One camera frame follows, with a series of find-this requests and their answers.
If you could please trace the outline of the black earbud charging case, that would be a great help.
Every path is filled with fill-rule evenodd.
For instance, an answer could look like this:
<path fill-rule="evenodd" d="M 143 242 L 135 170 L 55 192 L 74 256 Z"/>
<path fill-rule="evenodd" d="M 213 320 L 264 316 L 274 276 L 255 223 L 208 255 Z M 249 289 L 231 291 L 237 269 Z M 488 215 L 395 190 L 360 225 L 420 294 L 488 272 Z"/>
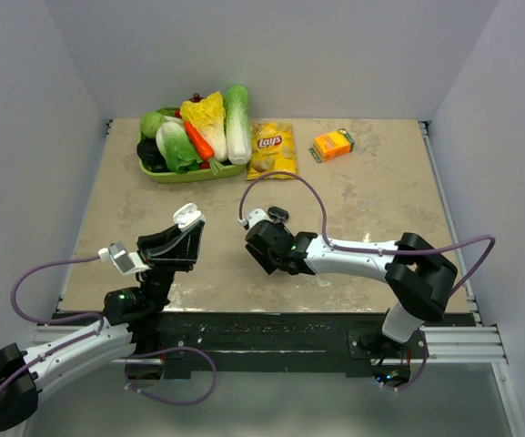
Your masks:
<path fill-rule="evenodd" d="M 289 213 L 277 206 L 269 207 L 267 214 L 273 222 L 287 223 L 289 220 Z"/>

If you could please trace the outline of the white earbud charging case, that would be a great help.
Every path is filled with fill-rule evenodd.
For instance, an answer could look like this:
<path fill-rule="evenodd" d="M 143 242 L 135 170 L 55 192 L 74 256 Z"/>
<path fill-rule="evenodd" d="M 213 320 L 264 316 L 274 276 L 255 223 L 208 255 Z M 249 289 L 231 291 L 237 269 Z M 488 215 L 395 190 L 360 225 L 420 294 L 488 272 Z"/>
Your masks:
<path fill-rule="evenodd" d="M 204 215 L 196 203 L 187 203 L 173 214 L 173 221 L 179 229 L 185 229 L 204 220 Z"/>

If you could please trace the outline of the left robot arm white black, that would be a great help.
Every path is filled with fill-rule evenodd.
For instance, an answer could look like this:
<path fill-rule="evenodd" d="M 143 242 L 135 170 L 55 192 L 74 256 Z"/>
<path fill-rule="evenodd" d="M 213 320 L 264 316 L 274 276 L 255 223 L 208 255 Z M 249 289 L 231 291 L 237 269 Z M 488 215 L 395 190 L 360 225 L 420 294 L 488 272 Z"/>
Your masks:
<path fill-rule="evenodd" d="M 172 227 L 142 236 L 136 250 L 122 243 L 100 249 L 80 263 L 111 263 L 137 286 L 110 291 L 100 312 L 66 317 L 90 324 L 59 339 L 26 349 L 11 343 L 0 349 L 0 432 L 30 418 L 39 403 L 69 382 L 105 363 L 158 353 L 158 326 L 176 273 L 197 263 L 206 222 L 191 216 L 176 218 Z"/>

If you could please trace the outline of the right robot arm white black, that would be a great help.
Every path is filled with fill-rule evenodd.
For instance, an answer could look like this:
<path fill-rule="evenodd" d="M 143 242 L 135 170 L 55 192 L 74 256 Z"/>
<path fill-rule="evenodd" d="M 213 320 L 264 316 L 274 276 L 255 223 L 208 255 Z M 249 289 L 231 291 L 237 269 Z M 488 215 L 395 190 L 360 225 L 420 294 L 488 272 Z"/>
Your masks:
<path fill-rule="evenodd" d="M 452 294 L 458 270 L 440 254 L 411 253 L 431 246 L 421 236 L 405 233 L 398 241 L 363 243 L 344 240 L 325 242 L 314 232 L 292 234 L 284 223 L 270 218 L 247 224 L 246 249 L 271 274 L 343 274 L 373 279 L 389 285 L 398 303 L 390 309 L 376 336 L 379 352 L 398 357 L 412 333 L 426 322 L 440 322 Z M 407 250 L 408 255 L 387 252 Z"/>

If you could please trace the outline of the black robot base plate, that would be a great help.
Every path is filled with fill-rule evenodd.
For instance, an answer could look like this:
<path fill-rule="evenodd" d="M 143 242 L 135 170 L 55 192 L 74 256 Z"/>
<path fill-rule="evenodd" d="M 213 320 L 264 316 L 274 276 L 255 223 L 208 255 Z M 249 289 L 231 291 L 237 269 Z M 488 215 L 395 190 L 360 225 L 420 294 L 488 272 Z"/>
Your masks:
<path fill-rule="evenodd" d="M 163 312 L 156 346 L 167 379 L 194 371 L 343 373 L 401 384 L 424 355 L 419 334 L 394 346 L 381 313 Z"/>

